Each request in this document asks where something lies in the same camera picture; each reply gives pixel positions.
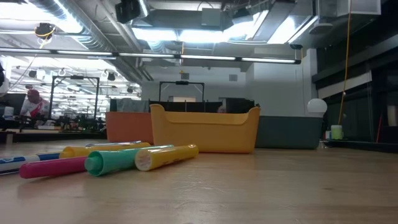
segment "red pole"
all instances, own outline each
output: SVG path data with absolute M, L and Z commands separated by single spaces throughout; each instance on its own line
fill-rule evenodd
M 380 119 L 379 119 L 379 128 L 377 129 L 376 143 L 379 142 L 380 128 L 381 128 L 381 118 L 382 118 L 382 115 L 380 115 Z

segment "yellow marker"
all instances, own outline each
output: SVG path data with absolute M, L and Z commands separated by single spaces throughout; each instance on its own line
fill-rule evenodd
M 164 149 L 143 149 L 137 152 L 134 161 L 139 170 L 148 171 L 183 159 L 193 158 L 198 153 L 198 146 L 194 144 Z
M 130 145 L 120 145 L 120 146 L 93 146 L 93 147 L 75 147 L 68 146 L 60 154 L 60 159 L 88 156 L 92 151 L 118 151 L 124 149 L 137 149 L 140 147 L 149 147 L 150 144 L 147 142 L 139 142 Z

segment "orange bin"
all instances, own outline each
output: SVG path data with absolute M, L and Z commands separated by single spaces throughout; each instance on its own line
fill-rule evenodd
M 254 150 L 260 109 L 246 114 L 166 112 L 150 106 L 155 145 L 196 144 L 199 152 L 250 153 Z
M 109 142 L 154 143 L 150 113 L 107 112 L 106 134 Z

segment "desk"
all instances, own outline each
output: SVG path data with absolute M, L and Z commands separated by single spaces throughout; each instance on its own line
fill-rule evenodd
M 95 140 L 0 146 L 1 156 Z M 396 223 L 398 156 L 352 149 L 199 154 L 150 172 L 0 176 L 1 223 Z

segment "pink marker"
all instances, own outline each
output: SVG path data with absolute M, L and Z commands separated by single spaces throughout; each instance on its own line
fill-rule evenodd
M 22 178 L 29 179 L 83 172 L 86 171 L 86 159 L 87 157 L 83 156 L 49 161 L 28 162 L 21 166 L 19 169 L 19 175 Z

